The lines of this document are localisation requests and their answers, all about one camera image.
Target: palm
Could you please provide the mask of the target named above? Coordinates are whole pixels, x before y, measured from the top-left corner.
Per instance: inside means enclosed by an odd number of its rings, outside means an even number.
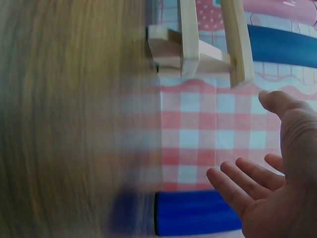
[[[314,160],[309,156],[303,158],[303,155],[317,153],[310,150],[316,150],[312,138],[316,138],[317,117],[307,104],[282,92],[265,93],[260,102],[282,120],[281,149],[284,158],[266,155],[264,159],[276,170],[285,172],[286,176],[277,175],[243,158],[239,158],[236,165],[224,162],[220,166],[221,171],[210,169],[207,176],[239,215],[246,237],[288,237],[292,227],[298,223],[301,210],[304,210],[308,184],[316,174]],[[303,149],[303,144],[310,145]]]

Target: blue strip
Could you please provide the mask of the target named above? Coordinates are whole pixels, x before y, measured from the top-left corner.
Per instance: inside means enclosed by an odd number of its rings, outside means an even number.
[[[190,236],[241,229],[239,217],[215,190],[159,192],[156,203],[159,236]]]
[[[317,68],[317,39],[248,25],[253,61]]]

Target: wooden slat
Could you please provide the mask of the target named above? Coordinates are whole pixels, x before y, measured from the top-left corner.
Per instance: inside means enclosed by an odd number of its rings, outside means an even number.
[[[182,33],[181,74],[194,77],[200,61],[195,0],[178,0],[178,11]]]
[[[230,74],[231,87],[254,81],[254,66],[242,0],[220,1],[228,53],[236,61]]]

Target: polka dot pattern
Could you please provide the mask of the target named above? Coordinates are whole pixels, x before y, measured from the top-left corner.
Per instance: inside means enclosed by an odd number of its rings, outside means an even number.
[[[219,0],[196,0],[198,29],[220,31],[224,29]]]

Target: hand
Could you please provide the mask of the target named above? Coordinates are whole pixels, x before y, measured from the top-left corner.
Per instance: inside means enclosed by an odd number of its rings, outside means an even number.
[[[282,157],[264,159],[285,177],[243,158],[207,177],[239,215],[245,237],[317,237],[317,114],[279,91],[262,91],[259,100],[281,119]]]

